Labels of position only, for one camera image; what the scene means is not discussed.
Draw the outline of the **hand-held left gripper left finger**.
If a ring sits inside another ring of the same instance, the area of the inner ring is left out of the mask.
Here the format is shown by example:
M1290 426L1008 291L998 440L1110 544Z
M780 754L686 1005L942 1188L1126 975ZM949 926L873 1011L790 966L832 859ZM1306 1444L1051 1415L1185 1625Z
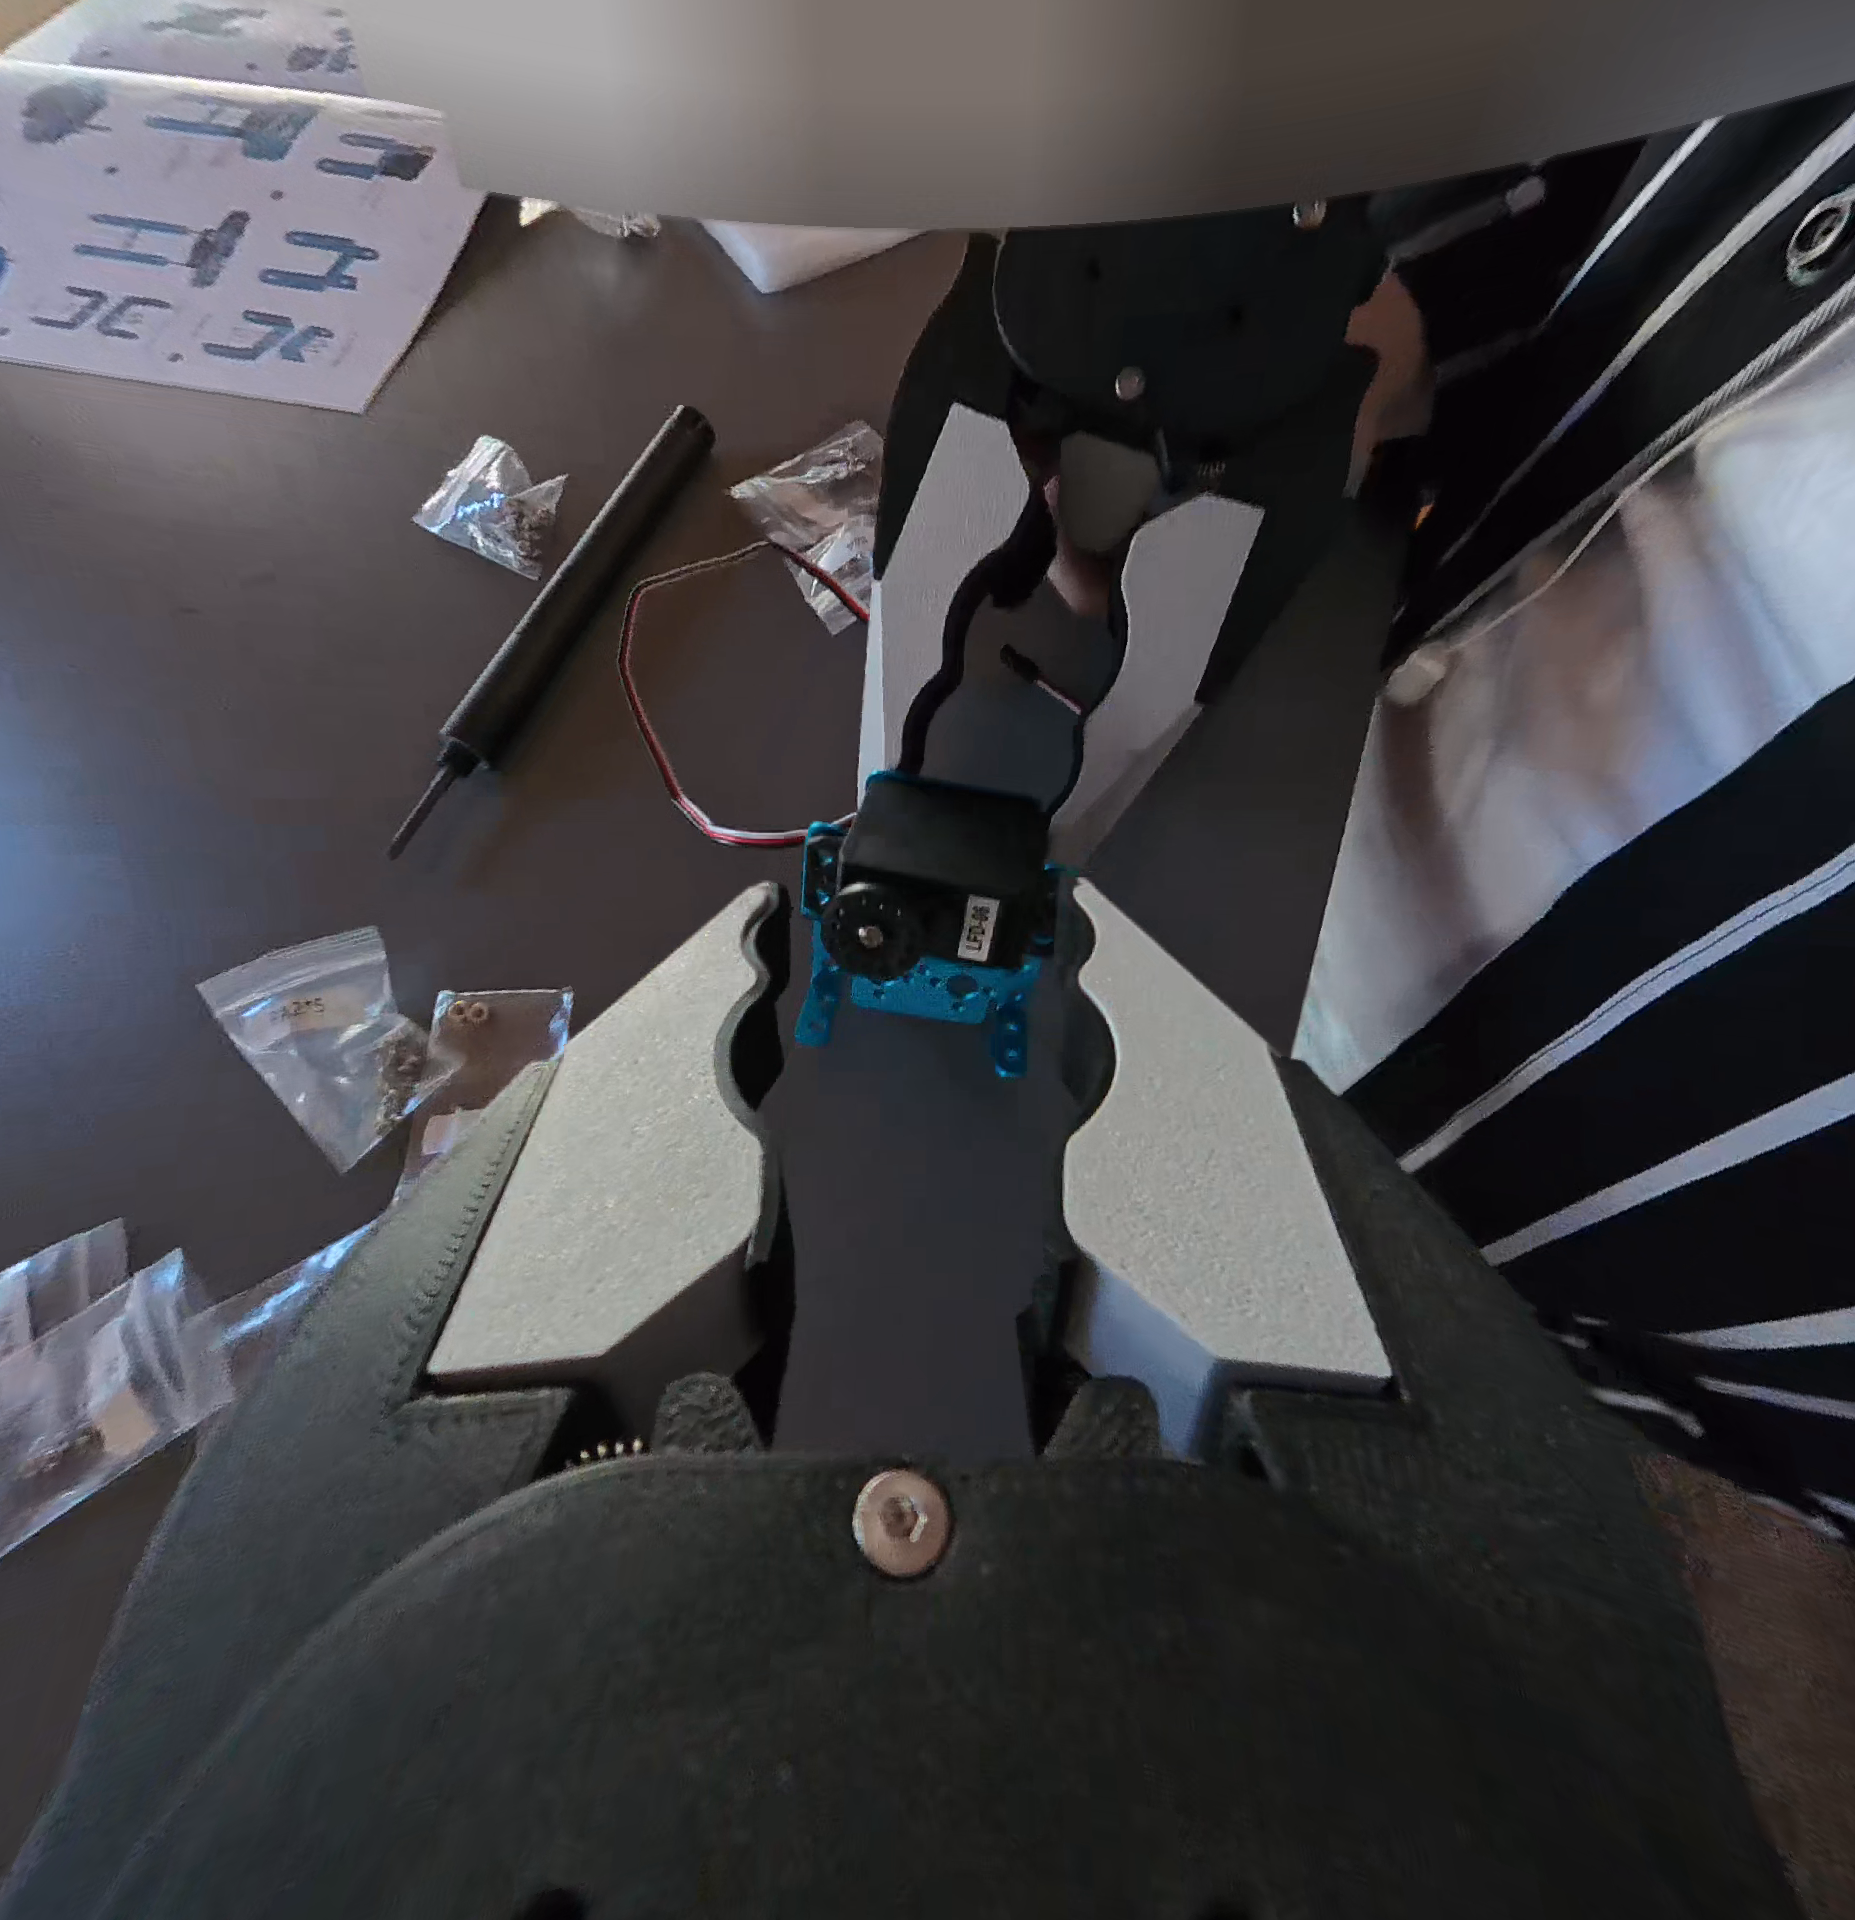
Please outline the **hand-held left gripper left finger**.
M793 1324L776 1151L790 900L748 886L560 1053L429 1361L442 1390L773 1403Z

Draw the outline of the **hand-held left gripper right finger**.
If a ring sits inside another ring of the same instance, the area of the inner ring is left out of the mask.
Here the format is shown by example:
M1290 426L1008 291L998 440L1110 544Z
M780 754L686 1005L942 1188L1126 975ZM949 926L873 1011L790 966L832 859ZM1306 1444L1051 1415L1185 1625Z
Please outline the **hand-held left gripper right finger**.
M1240 1388L1380 1399L1392 1366L1258 1032L1088 882L1065 915L1059 1347L1165 1443Z

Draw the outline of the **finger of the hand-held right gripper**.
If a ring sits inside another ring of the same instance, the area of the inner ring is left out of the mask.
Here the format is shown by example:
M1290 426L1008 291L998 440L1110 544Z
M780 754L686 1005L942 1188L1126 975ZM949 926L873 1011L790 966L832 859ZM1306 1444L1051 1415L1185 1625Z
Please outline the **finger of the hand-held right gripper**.
M923 774L944 703L964 680L975 612L1020 605L1047 574L1052 518L1005 419L953 402L873 564L858 779Z
M1090 858L1199 714L1218 642L1265 507L1191 495L1133 534L1113 597L1124 657L1082 722L1082 761L1057 803L1048 858Z

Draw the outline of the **black electric screwdriver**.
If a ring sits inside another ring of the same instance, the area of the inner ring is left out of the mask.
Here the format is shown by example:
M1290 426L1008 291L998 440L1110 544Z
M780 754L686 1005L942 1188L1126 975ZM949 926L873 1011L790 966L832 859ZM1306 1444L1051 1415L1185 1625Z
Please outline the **black electric screwdriver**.
M716 443L713 425L691 402L674 406L659 430L551 578L536 592L507 638L477 673L436 734L435 774L405 820L395 828L387 858L398 859L429 820L438 797L475 770L500 760L531 711L588 637L606 597L695 480Z

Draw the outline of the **dark grey desk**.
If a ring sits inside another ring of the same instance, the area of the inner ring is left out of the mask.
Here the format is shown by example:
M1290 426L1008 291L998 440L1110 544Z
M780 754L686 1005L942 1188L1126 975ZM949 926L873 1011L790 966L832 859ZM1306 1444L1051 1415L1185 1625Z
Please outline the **dark grey desk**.
M697 227L621 244L482 212L364 417L0 365L0 1269L122 1218L215 1295L362 1227L402 1158L336 1174L194 985L378 926L402 1008L559 990L585 1023L794 858L700 840L635 743L617 600L498 774L387 841L435 728L530 600L410 525L498 432L567 475L559 544L677 402L716 462L642 570L748 532L723 485L879 425L962 258L926 237L752 293ZM1360 757L1392 552L1358 518L1133 803L1092 883L1290 1046ZM658 595L635 679L726 824L843 809L858 648L783 570ZM1014 1311L1039 1251L1052 1062L1012 1087L973 1034L849 1021L793 1044L765 1116L794 1230L781 1431L802 1449L1026 1449ZM94 1659L189 1463L148 1459L0 1562L0 1884L61 1769Z

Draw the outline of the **person's right hand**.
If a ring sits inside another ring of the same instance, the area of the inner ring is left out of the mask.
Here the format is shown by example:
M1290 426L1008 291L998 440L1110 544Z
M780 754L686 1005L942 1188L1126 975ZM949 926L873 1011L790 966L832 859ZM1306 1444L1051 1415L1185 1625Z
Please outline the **person's right hand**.
M1387 271L1370 297L1349 313L1347 346L1373 357L1349 462L1364 467L1380 443L1424 432L1434 405L1424 317L1396 271Z

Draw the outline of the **flat clear bag white label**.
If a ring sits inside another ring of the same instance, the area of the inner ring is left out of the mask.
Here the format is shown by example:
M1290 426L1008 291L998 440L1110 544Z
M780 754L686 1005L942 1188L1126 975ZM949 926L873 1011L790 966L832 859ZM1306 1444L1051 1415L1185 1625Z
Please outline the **flat clear bag white label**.
M726 489L761 538L796 554L783 570L835 637L854 630L860 618L804 562L837 580L857 605L868 605L880 475L880 432L866 419L853 419L818 443Z

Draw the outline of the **white foam sheet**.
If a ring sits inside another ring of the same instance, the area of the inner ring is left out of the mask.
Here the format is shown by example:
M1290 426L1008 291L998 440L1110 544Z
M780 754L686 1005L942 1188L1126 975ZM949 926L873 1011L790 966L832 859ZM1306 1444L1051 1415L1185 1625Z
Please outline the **white foam sheet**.
M701 221L700 227L761 296L838 273L923 237L920 227L787 227Z

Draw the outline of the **cluster of clear screw bags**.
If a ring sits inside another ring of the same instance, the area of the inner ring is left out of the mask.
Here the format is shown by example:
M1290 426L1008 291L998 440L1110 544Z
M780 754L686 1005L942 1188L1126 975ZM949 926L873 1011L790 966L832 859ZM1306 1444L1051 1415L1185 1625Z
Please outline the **cluster of clear screw bags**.
M198 996L337 1170L404 1140L398 1202L525 1067L560 1058L574 1014L571 990L484 990L409 1021L378 927L245 960ZM122 1219L1 1269L0 1559L228 1414L367 1234L223 1299L179 1251L127 1269Z

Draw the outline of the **clear bag of dark screws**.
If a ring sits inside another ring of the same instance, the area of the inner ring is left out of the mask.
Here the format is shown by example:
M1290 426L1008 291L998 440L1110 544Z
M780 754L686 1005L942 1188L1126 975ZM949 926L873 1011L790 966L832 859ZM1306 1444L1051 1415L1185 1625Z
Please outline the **clear bag of dark screws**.
M412 525L463 552L538 584L567 475L531 480L512 443L484 432L449 467Z

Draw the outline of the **person's white undershirt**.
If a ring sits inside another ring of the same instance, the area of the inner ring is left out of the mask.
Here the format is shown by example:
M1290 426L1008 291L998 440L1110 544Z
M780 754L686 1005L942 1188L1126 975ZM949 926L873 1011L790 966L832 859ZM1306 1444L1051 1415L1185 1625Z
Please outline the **person's white undershirt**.
M1562 891L1855 679L1855 324L1521 564L1487 637L1381 697L1294 1051L1378 1067Z

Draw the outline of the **white blue instruction manual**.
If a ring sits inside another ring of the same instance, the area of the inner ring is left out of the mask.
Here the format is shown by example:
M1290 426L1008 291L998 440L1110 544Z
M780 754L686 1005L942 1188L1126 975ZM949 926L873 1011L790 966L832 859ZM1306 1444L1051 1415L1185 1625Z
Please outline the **white blue instruction manual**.
M345 4L73 4L0 54L0 363L357 416L482 200Z

